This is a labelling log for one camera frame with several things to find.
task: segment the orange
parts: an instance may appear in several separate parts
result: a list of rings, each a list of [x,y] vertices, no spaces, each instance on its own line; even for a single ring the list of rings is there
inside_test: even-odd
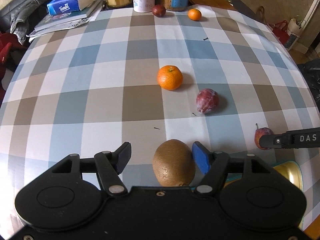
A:
[[[193,21],[199,21],[202,17],[202,14],[198,9],[190,9],[188,11],[188,16]]]
[[[183,75],[176,66],[164,66],[159,69],[157,82],[163,89],[175,90],[181,86]]]

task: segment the kiwi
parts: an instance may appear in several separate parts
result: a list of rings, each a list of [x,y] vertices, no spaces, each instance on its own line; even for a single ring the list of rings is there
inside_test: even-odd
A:
[[[196,172],[190,148],[171,139],[161,144],[153,157],[153,171],[161,186],[188,186]]]

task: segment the screw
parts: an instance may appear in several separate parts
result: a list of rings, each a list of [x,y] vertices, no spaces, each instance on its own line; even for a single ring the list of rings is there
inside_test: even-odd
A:
[[[162,197],[162,196],[165,195],[165,193],[164,193],[163,191],[159,191],[159,192],[156,193],[156,195],[157,195],[158,197]]]
[[[32,236],[29,236],[29,235],[25,235],[23,237],[23,240],[33,240],[33,237]]]
[[[213,190],[213,188],[209,185],[200,185],[196,187],[197,192],[204,194],[204,193],[209,193]]]
[[[124,192],[124,187],[121,185],[112,185],[109,187],[109,191],[113,194],[119,194]]]

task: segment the table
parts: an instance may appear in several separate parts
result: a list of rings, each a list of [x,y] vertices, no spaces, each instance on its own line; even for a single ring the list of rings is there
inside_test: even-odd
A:
[[[31,43],[0,108],[0,188],[8,193],[0,196],[0,234],[21,226],[12,201],[18,190],[67,154],[92,157],[129,141],[124,184],[158,186],[153,154],[171,138],[233,157],[254,153],[270,164],[295,160],[308,201],[303,228],[320,214],[319,150],[262,151],[253,141],[255,123],[274,133],[320,126],[297,66],[265,25],[236,11],[195,8],[199,22],[186,12],[104,11]],[[184,74],[176,91],[156,83],[164,65]],[[195,104],[203,88],[220,95],[206,116]]]

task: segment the plaid tablecloth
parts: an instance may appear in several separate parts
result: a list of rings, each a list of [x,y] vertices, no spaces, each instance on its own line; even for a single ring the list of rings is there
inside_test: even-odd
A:
[[[159,185],[151,163],[161,143],[200,141],[270,164],[295,160],[308,201],[303,228],[320,214],[319,150],[262,151],[253,140],[255,123],[274,133],[320,126],[297,66],[265,25],[236,11],[197,7],[199,22],[186,12],[157,18],[132,8],[104,11],[87,26],[32,42],[0,109],[3,236],[21,226],[13,200],[24,185],[70,153],[92,157],[124,141],[132,144],[121,175],[129,189]],[[156,83],[164,65],[184,74],[176,91]],[[195,103],[203,88],[220,96],[219,108],[206,116]]]

